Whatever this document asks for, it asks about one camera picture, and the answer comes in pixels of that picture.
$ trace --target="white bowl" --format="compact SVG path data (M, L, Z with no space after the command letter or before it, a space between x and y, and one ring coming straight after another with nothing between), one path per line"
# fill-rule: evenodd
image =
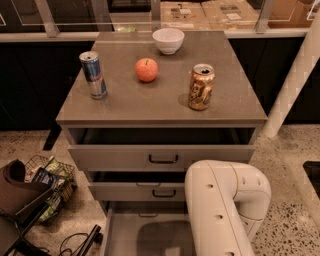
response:
M182 45L184 33L175 28L162 28L152 34L155 45L166 55L174 54Z

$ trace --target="cardboard box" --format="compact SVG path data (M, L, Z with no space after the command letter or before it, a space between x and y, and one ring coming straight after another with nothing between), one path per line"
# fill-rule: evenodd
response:
M201 3L213 30L254 29L259 14L246 0L213 0Z
M161 27L211 30L200 3L193 2L161 2Z
M270 28L303 28L310 27L312 19L308 14L314 0L275 0L269 19Z

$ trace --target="black cable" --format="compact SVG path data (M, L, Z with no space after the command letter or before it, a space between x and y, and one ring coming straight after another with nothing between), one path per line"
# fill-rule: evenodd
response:
M18 231L18 235L19 235L20 239L21 239L22 241L24 241L28 246L30 246L31 248L35 248L35 249L38 249L38 250L40 250L40 251L43 251L43 252L45 252L45 253L49 253L49 252L50 252L50 250L48 250L47 248L35 246L35 245L32 244L29 240L27 240L27 239L22 235L21 230L20 230L20 227L19 227L19 224L18 224L16 221L14 221L14 225L15 225L17 231Z
M68 242L69 239L71 239L71 238L74 237L74 236L85 236L85 237L87 238L87 237L89 236L89 234L87 234L87 233L75 233L75 234L73 234L73 235L68 236L67 238L65 238L65 239L62 241L61 245L60 245L60 250L59 250L60 254L59 254L59 256L63 256L63 253L66 253L66 252L69 252L69 253L70 253L69 255L75 255L75 253L76 253L76 252L82 247L82 245L86 242L86 239L85 239L85 240L75 249L75 251L72 251L71 248L66 248L66 249L64 249L64 250L62 251L62 247L63 247L64 243Z

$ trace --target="drawer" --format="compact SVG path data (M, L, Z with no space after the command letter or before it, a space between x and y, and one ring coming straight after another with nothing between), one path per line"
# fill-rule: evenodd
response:
M199 160L248 163L253 145L71 145L83 171L185 171Z
M184 172L101 172L89 190L103 201L185 201L184 179Z
M195 256L183 203L112 202L102 248L108 256Z

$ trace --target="gold can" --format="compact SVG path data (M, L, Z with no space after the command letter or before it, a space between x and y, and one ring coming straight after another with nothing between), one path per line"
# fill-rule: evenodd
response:
M189 89L189 107L205 110L210 105L214 85L214 70L209 64L197 64L193 67Z

